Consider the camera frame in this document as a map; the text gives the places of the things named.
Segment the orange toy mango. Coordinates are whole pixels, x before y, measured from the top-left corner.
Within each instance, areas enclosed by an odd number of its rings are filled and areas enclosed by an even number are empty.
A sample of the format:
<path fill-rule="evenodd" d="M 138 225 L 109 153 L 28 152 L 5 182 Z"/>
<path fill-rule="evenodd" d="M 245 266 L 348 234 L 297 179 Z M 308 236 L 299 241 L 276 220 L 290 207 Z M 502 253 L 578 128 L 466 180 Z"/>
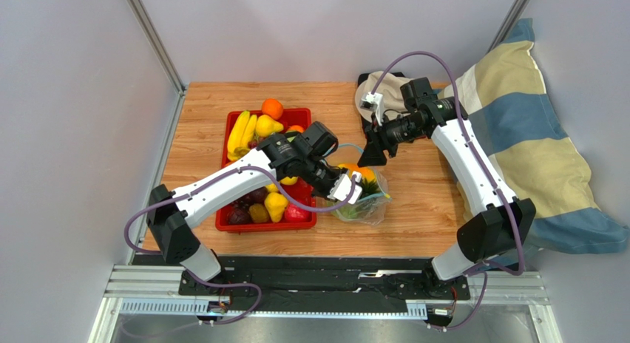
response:
<path fill-rule="evenodd" d="M 362 175 L 362 179 L 367 182 L 376 182 L 376 174 L 368 167 L 359 167 L 356 163 L 339 163 L 339 168 L 349 169 L 352 172 L 358 172 Z"/>

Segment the orange toy pineapple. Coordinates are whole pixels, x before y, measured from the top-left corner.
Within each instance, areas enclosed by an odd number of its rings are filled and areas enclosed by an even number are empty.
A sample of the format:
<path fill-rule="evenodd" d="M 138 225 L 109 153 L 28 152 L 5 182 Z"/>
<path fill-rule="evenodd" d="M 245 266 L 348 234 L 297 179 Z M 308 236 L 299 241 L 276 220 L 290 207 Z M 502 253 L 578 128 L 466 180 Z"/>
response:
<path fill-rule="evenodd" d="M 376 180 L 362 179 L 362 197 L 368 197 L 381 192 L 381 188 Z"/>

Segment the clear zip top bag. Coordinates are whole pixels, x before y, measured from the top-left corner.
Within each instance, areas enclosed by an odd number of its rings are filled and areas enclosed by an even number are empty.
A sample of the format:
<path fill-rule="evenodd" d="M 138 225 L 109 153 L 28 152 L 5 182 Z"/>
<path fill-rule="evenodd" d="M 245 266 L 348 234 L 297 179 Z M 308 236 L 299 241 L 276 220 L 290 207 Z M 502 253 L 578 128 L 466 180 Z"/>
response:
<path fill-rule="evenodd" d="M 362 149 L 352 143 L 340 144 L 333 153 L 325 156 L 330 166 L 337 166 L 339 163 L 356 163 L 362 155 Z M 364 223 L 368 225 L 378 225 L 385 219 L 387 205 L 392 198 L 389 195 L 388 184 L 385 177 L 376 167 L 368 167 L 376 174 L 381 192 L 368 197 L 360 197 L 355 204 L 346 204 L 337 210 L 330 212 L 332 216 L 346 223 Z"/>

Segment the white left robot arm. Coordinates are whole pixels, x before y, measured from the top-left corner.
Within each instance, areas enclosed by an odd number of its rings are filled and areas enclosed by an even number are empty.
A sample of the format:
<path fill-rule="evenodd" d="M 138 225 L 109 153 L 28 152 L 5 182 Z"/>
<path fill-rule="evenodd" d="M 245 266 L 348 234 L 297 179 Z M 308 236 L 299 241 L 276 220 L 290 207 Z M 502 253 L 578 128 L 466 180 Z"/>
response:
<path fill-rule="evenodd" d="M 315 197 L 336 201 L 331 211 L 355 203 L 362 193 L 361 175 L 325 162 L 337 143 L 328 128 L 314 122 L 302 133 L 267 137 L 239 160 L 200 181 L 172 191 L 164 185 L 154 188 L 146 223 L 164 261 L 182 265 L 197 280 L 215 278 L 222 265 L 195 236 L 194 227 L 244 195 L 287 177 L 305 181 Z"/>

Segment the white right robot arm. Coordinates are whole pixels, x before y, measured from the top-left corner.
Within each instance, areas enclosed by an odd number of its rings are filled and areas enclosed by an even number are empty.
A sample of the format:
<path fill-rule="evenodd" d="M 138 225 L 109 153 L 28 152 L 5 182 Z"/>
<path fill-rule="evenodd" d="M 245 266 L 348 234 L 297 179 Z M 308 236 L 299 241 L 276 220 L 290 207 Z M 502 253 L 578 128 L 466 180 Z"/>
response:
<path fill-rule="evenodd" d="M 401 143 L 430 139 L 444 155 L 462 187 L 472 218 L 457 231 L 456 242 L 432 258 L 429 272 L 440 281 L 471 274 L 483 265 L 499 266 L 495 257 L 515 250 L 524 270 L 524 240 L 536 209 L 521 199 L 495 170 L 473 133 L 467 113 L 456 97 L 439 98 L 427 78 L 402 85 L 405 112 L 386 116 L 384 97 L 363 94 L 359 108 L 370 113 L 367 143 L 359 166 L 383 166 Z"/>

